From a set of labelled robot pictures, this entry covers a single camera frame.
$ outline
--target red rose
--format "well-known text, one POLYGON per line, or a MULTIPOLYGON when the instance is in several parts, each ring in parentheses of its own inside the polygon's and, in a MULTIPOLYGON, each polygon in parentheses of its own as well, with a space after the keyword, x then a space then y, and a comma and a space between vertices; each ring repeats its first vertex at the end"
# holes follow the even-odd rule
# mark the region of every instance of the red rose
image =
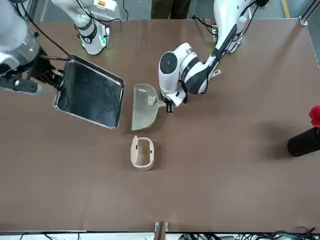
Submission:
POLYGON ((311 109, 309 116, 311 118, 311 124, 319 129, 320 128, 320 105, 314 106, 311 109))

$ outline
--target brown table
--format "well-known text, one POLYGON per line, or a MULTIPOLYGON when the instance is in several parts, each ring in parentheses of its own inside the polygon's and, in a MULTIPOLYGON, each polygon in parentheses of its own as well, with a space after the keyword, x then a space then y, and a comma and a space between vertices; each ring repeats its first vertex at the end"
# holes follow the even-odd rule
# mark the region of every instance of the brown table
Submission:
MULTIPOLYGON (((192 20, 113 22, 109 48, 82 49, 72 23, 49 36, 125 80, 120 127, 108 130, 53 108, 44 96, 0 93, 0 231, 272 232, 320 228, 320 153, 292 158, 287 140, 311 128, 320 79, 297 19, 254 20, 205 95, 132 132, 133 86, 158 87, 161 55, 188 42, 202 60, 212 37, 192 20), (134 135, 155 144, 155 166, 135 170, 134 135)), ((49 55, 64 55, 42 36, 49 55)), ((55 62, 62 67, 63 62, 55 62)))

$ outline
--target dustpan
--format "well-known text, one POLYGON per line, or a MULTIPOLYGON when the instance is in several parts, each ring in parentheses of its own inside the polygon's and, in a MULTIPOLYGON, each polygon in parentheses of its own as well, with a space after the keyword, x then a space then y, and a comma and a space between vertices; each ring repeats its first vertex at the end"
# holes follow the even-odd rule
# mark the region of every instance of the dustpan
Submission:
POLYGON ((136 84, 133 88, 132 131, 150 127, 156 120, 158 109, 167 105, 159 100, 156 89, 149 84, 136 84))

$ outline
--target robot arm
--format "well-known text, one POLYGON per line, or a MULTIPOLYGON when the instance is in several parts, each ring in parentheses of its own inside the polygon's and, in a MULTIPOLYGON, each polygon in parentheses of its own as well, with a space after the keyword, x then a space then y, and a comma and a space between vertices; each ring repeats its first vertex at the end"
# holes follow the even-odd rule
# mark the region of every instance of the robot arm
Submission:
POLYGON ((51 1, 74 21, 74 26, 80 33, 82 45, 90 55, 100 53, 108 42, 110 29, 97 20, 121 20, 118 4, 114 0, 51 1))
POLYGON ((189 93, 206 91, 210 78, 225 53, 233 53, 241 42, 246 23, 243 13, 255 3, 263 7, 269 0, 215 0, 214 18, 218 38, 208 59, 202 63, 188 43, 166 52, 160 59, 158 74, 161 95, 179 106, 189 93))
POLYGON ((61 84, 60 74, 43 58, 45 51, 8 0, 1 2, 0 21, 0 87, 36 95, 42 88, 30 80, 35 78, 57 88, 61 84))

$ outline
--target metal tray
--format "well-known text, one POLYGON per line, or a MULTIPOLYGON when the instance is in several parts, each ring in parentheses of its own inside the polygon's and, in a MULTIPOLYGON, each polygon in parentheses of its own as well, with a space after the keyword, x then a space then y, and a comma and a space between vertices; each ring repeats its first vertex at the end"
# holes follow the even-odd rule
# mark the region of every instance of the metal tray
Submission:
POLYGON ((64 65, 56 110, 108 129, 119 126, 125 83, 122 78, 76 55, 64 65))

